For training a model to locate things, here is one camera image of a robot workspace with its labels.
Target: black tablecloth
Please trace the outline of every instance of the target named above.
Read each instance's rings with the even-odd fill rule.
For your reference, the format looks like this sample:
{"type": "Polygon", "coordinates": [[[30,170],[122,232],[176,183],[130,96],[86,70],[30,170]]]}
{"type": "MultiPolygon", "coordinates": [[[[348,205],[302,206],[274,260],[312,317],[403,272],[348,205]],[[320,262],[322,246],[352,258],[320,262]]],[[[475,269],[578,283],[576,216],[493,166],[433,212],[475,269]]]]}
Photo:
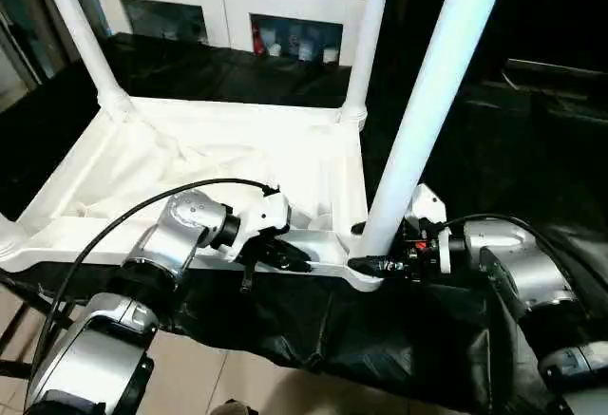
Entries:
{"type": "MultiPolygon", "coordinates": [[[[104,49],[119,83],[136,96],[340,106],[349,79],[347,68],[137,37],[114,37],[104,49]]],[[[387,88],[385,79],[374,70],[362,133],[369,199],[409,94],[387,88]]],[[[0,115],[3,214],[23,211],[97,112],[95,95],[84,67],[75,65],[0,115]]],[[[560,243],[591,314],[603,318],[606,292],[580,260],[608,279],[607,140],[605,114],[542,94],[466,86],[424,181],[450,217],[494,212],[532,221],[560,243]]],[[[65,270],[41,263],[4,277],[52,293],[65,270]]],[[[70,296],[87,299],[110,272],[83,268],[70,296]]],[[[323,277],[259,274],[249,296],[238,293],[239,284],[233,272],[191,271],[164,327],[467,412],[542,413],[549,399],[533,359],[514,352],[522,348],[516,329],[481,276],[442,285],[391,281],[374,293],[323,277]]]]}

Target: tiled floor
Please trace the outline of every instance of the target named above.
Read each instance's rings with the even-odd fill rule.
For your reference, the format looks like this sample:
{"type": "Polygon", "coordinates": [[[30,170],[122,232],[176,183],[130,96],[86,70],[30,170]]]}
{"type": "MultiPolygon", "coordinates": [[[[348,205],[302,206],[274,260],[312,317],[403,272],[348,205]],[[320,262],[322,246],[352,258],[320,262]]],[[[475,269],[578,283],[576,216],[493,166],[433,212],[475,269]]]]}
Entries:
{"type": "MultiPolygon", "coordinates": [[[[0,331],[19,306],[0,290],[0,331]]],[[[42,316],[31,311],[3,358],[31,359],[32,340],[42,316]]],[[[191,339],[161,332],[149,354],[155,371],[138,413],[206,414],[229,399],[240,400],[261,415],[455,415],[362,387],[342,379],[280,368],[239,351],[211,349],[191,339]]],[[[19,415],[25,382],[0,377],[0,415],[19,415]]]]}

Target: red component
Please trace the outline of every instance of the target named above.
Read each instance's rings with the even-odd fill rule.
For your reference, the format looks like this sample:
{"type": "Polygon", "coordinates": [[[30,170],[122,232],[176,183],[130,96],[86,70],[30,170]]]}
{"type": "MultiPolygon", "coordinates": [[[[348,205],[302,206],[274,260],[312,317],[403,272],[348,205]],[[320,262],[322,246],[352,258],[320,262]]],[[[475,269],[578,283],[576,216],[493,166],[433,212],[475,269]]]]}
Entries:
{"type": "Polygon", "coordinates": [[[264,42],[262,42],[262,37],[259,34],[259,26],[257,23],[251,25],[251,32],[254,34],[254,53],[256,56],[261,56],[266,52],[266,48],[264,47],[264,42]]]}

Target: white pole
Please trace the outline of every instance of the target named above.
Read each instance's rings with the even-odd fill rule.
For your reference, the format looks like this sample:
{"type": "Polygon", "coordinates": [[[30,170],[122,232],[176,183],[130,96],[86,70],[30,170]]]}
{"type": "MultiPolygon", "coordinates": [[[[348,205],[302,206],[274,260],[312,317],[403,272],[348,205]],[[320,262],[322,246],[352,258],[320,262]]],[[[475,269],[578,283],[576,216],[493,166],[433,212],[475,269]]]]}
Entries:
{"type": "Polygon", "coordinates": [[[122,110],[130,110],[128,96],[118,85],[110,65],[104,57],[102,49],[97,43],[95,34],[86,20],[83,9],[78,0],[54,0],[59,9],[67,29],[78,48],[86,69],[93,79],[98,92],[98,100],[102,107],[120,106],[122,110]]]}
{"type": "Polygon", "coordinates": [[[358,249],[385,255],[496,0],[445,0],[358,249]]]}
{"type": "Polygon", "coordinates": [[[360,130],[363,129],[368,116],[365,99],[368,96],[373,57],[376,53],[386,2],[387,0],[366,0],[359,26],[359,42],[352,65],[349,90],[342,105],[340,120],[358,122],[360,130]]]}

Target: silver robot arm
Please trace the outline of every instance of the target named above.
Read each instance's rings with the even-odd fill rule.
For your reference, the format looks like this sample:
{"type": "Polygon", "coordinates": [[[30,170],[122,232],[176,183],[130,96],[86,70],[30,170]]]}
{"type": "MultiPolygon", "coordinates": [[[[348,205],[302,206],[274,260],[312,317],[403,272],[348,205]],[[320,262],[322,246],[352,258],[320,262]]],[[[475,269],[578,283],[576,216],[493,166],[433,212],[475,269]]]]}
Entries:
{"type": "Polygon", "coordinates": [[[27,412],[134,414],[154,368],[147,349],[168,314],[171,295],[198,248],[234,260],[261,230],[289,228],[289,206],[273,194],[241,217],[200,191],[171,197],[158,222],[139,239],[107,292],[91,298],[30,382],[27,412]]]}
{"type": "Polygon", "coordinates": [[[589,322],[566,275],[536,238],[500,219],[467,221],[463,234],[454,236],[445,221],[445,206],[421,184],[390,255],[352,258],[349,266],[415,281],[487,273],[534,351],[542,379],[558,396],[559,413],[608,413],[608,336],[589,322]]]}

